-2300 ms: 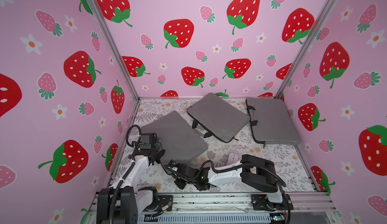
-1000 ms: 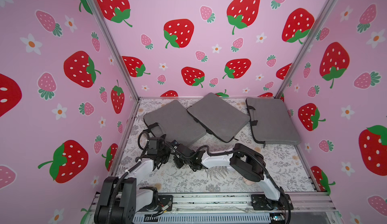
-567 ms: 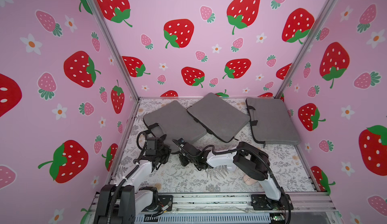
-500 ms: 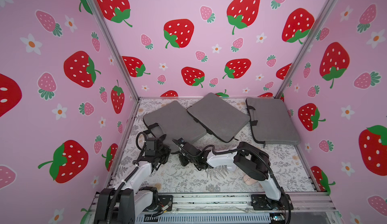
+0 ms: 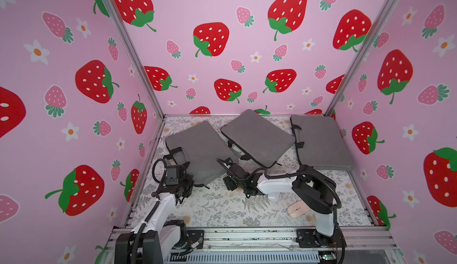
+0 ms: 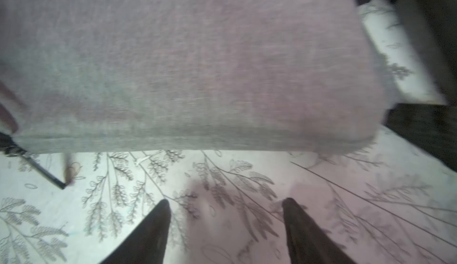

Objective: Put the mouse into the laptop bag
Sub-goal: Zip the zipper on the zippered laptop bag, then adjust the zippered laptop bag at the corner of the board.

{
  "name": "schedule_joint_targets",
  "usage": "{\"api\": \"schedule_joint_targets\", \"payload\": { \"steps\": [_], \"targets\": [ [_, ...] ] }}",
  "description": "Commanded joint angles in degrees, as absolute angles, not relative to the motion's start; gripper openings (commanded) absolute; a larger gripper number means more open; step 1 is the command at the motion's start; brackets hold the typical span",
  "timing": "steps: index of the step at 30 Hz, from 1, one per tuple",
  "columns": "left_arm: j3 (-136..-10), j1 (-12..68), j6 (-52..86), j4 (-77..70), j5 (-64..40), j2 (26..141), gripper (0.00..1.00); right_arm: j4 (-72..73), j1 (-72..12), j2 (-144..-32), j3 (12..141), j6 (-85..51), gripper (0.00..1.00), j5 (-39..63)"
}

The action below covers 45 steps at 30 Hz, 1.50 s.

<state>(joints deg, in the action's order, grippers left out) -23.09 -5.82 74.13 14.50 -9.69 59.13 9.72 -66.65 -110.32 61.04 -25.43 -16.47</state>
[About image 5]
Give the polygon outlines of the grey laptop bag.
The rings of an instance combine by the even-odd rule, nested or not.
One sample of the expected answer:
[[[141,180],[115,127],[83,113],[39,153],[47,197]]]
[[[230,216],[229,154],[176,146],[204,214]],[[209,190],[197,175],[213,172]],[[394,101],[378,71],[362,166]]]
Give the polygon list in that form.
[[[172,134],[165,140],[169,154],[164,158],[170,165],[186,165],[186,173],[193,176],[196,187],[207,186],[226,173],[217,159],[231,159],[239,163],[239,157],[227,146],[208,121]]]
[[[331,117],[321,115],[292,115],[299,164],[315,170],[352,171],[356,164]]]
[[[264,168],[271,168],[294,144],[295,138],[275,126],[257,112],[248,109],[221,127],[230,147],[237,146],[243,160],[253,160]]]

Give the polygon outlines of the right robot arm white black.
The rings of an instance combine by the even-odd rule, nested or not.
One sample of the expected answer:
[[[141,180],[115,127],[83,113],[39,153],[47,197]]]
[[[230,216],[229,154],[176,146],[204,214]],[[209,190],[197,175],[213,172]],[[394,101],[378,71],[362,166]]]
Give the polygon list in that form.
[[[342,207],[336,183],[308,165],[296,172],[269,175],[265,168],[249,173],[230,158],[217,159],[227,171],[224,183],[228,190],[241,188],[246,198],[266,195],[270,200],[281,193],[294,193],[315,214],[315,229],[297,230],[296,242],[302,248],[346,248],[339,227],[337,210]]]

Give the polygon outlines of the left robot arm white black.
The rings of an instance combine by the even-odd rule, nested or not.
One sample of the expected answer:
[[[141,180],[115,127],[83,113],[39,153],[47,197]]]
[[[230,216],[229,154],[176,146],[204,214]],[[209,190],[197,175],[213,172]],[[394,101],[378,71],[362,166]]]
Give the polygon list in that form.
[[[162,264],[173,248],[188,245],[188,233],[184,221],[168,221],[177,204],[192,194],[193,176],[187,173],[189,162],[170,164],[167,158],[157,160],[153,166],[163,163],[164,173],[156,191],[152,209],[131,232],[121,234],[115,242],[116,264]]]

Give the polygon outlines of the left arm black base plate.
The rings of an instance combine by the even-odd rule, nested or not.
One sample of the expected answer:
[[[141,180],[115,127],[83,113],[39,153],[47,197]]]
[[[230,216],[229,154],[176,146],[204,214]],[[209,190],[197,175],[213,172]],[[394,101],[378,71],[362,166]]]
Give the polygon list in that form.
[[[182,244],[178,244],[178,249],[202,249],[204,245],[204,230],[190,230],[187,231],[187,236],[184,238]]]

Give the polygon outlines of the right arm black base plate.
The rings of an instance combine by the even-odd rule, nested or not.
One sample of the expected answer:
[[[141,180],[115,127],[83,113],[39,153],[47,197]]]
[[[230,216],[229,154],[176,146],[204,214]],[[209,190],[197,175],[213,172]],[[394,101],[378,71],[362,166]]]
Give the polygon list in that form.
[[[296,242],[300,248],[346,248],[345,238],[340,230],[334,230],[331,237],[312,229],[296,230]]]

